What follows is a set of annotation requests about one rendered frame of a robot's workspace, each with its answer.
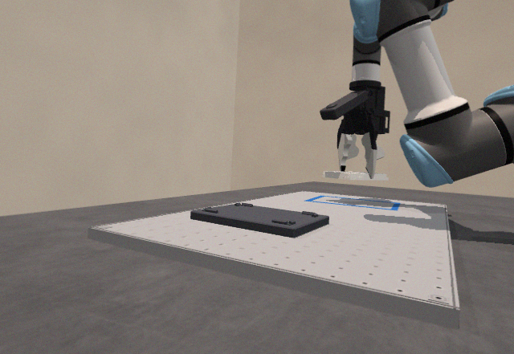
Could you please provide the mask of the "blue tape outline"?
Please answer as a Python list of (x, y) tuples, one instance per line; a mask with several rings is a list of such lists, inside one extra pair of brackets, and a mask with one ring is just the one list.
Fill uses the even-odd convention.
[[(311, 199), (308, 199), (308, 200), (305, 200), (305, 201), (313, 201), (313, 200), (316, 200), (318, 198), (321, 198), (323, 196), (319, 196), (319, 197), (314, 197), (314, 198), (311, 198)], [(313, 201), (313, 202), (320, 202), (320, 201)], [(321, 202), (320, 202), (321, 203)], [(401, 203), (397, 203), (395, 202), (393, 207), (391, 209), (388, 209), (388, 210), (398, 210), (398, 207), (400, 206)], [(374, 207), (375, 208), (375, 207)], [(383, 209), (383, 208), (375, 208), (375, 209)]]

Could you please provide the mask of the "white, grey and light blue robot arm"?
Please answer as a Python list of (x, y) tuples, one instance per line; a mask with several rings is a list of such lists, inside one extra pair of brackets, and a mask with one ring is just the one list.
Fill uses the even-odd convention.
[(352, 82), (380, 80), (384, 47), (408, 110), (400, 145), (416, 178), (430, 188), (514, 164), (514, 85), (472, 112), (451, 86), (430, 24), (452, 1), (349, 0)]

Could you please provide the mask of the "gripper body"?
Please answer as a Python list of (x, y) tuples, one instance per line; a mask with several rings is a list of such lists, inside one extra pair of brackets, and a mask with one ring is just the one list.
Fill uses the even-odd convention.
[[(390, 132), (390, 111), (384, 110), (386, 87), (381, 86), (380, 88), (380, 86), (381, 82), (375, 80), (358, 80), (349, 84), (349, 90), (354, 92), (366, 90), (369, 98), (363, 104), (343, 115), (343, 128), (349, 131), (349, 134), (364, 135), (364, 128), (369, 117), (374, 117), (374, 123), (378, 126), (378, 134)], [(386, 117), (388, 117), (387, 128)]]

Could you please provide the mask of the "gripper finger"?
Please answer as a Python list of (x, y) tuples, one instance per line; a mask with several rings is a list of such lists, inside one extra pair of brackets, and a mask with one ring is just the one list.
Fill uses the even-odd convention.
[(366, 159), (366, 170), (369, 174), (370, 179), (373, 179), (376, 160), (381, 159), (385, 156), (384, 149), (378, 146), (376, 143), (378, 135), (378, 127), (374, 123), (373, 117), (368, 118), (368, 123), (365, 127), (365, 134), (361, 138), (361, 143), (365, 147), (365, 159)]
[(345, 171), (345, 162), (348, 159), (354, 158), (359, 153), (359, 148), (356, 146), (356, 135), (350, 135), (349, 131), (343, 128), (343, 120), (337, 133), (337, 149), (339, 157), (340, 171)]

